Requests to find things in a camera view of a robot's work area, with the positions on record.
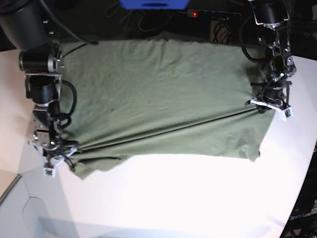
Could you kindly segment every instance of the table surface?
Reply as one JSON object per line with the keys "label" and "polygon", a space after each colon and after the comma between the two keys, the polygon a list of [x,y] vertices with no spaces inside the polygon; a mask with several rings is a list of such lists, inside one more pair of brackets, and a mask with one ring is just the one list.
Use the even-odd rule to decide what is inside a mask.
{"label": "table surface", "polygon": [[290,95],[295,116],[284,122],[275,115],[254,163],[197,155],[136,156],[80,180],[65,164],[57,178],[43,177],[37,154],[21,143],[26,128],[26,140],[31,138],[33,125],[28,126],[32,104],[16,94],[24,85],[13,63],[17,56],[18,51],[0,53],[6,65],[0,88],[10,92],[1,97],[2,104],[14,107],[0,107],[1,129],[6,130],[0,159],[18,164],[29,195],[46,204],[59,237],[280,236],[317,139],[317,61],[295,57],[298,72]]}

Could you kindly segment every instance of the green towel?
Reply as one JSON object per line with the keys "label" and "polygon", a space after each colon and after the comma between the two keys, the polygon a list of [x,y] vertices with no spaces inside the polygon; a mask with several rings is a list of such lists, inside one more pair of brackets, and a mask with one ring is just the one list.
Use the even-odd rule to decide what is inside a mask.
{"label": "green towel", "polygon": [[[107,41],[73,52],[64,64],[64,79],[78,92],[67,131],[80,142],[71,158],[81,178],[142,154],[259,156],[273,112],[245,107],[250,81],[261,75],[239,47]],[[71,101],[63,88],[64,112]]]}

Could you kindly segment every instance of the blue box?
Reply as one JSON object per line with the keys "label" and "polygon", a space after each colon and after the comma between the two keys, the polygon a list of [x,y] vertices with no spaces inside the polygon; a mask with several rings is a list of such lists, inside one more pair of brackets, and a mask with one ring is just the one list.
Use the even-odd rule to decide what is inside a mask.
{"label": "blue box", "polygon": [[125,9],[184,9],[189,0],[120,0]]}

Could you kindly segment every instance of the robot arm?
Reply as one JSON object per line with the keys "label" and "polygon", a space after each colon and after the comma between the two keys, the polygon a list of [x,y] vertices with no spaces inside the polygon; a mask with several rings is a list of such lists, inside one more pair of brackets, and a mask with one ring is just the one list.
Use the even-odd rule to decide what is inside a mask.
{"label": "robot arm", "polygon": [[[75,88],[62,80],[62,54],[59,45],[49,39],[40,18],[35,0],[0,0],[0,24],[9,40],[21,50],[20,69],[25,73],[26,98],[35,103],[32,118],[35,122],[33,146],[44,162],[46,175],[54,176],[55,168],[77,150],[77,141],[63,139],[63,130],[70,125],[75,110]],[[73,92],[73,106],[69,113],[59,108],[61,86]]]}
{"label": "robot arm", "polygon": [[[287,119],[292,116],[288,105],[291,82],[287,79],[296,72],[296,68],[290,53],[287,28],[284,26],[289,19],[286,6],[283,0],[253,0],[250,3],[255,22],[270,29],[272,36],[259,38],[266,52],[263,60],[252,59],[242,44],[245,55],[263,65],[265,75],[262,83],[252,84],[254,98],[247,104],[256,104],[260,113],[268,108],[277,110],[283,119]],[[44,162],[45,174],[54,176],[56,166],[63,161],[74,169],[69,156],[76,152],[78,142],[65,140],[63,130],[71,123],[77,101],[76,90],[69,82],[62,80],[62,53],[58,44],[48,38],[38,3],[36,0],[0,0],[0,25],[9,40],[21,50],[19,65],[25,73],[26,97],[35,103],[32,113],[35,122],[33,146],[38,152],[38,147],[43,149],[43,153],[39,153]],[[83,40],[69,29],[67,31],[86,44],[97,44]],[[70,87],[74,96],[69,113],[62,113],[59,108],[62,84]]]}
{"label": "robot arm", "polygon": [[278,111],[281,119],[287,120],[293,115],[289,105],[289,87],[292,83],[287,79],[296,72],[285,25],[289,20],[288,11],[283,0],[249,1],[255,23],[268,29],[269,34],[259,36],[259,42],[265,48],[266,54],[265,59],[258,60],[262,63],[264,81],[251,84],[254,98],[247,104],[256,104],[260,113],[264,113],[268,108],[274,109]]}

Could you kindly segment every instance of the power strip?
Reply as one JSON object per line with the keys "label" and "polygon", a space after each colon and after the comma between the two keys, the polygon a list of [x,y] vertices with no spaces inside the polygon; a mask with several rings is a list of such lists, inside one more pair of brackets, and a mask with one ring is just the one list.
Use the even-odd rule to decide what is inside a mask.
{"label": "power strip", "polygon": [[185,11],[181,11],[186,13],[188,17],[200,17],[200,16],[207,16],[212,20],[223,20],[223,21],[230,21],[230,20],[237,20],[241,21],[242,14],[236,12],[229,12],[229,11],[213,11],[213,10],[199,10],[199,9],[187,9]]}

